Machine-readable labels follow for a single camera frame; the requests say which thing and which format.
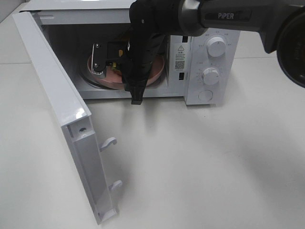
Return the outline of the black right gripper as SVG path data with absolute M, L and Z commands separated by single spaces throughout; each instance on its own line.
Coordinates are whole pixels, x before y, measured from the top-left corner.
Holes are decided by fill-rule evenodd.
M 123 69 L 125 90 L 131 103 L 141 105 L 153 61 L 165 35 L 181 31 L 179 0 L 137 0 L 129 8 L 131 36 L 128 43 L 128 63 Z

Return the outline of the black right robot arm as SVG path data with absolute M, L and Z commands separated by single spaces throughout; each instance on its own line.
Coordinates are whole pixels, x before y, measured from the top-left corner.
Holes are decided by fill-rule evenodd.
M 305 84 L 305 3 L 302 0 L 137 0 L 123 74 L 132 104 L 141 104 L 153 59 L 166 35 L 200 36 L 206 29 L 253 31 L 295 84 Z

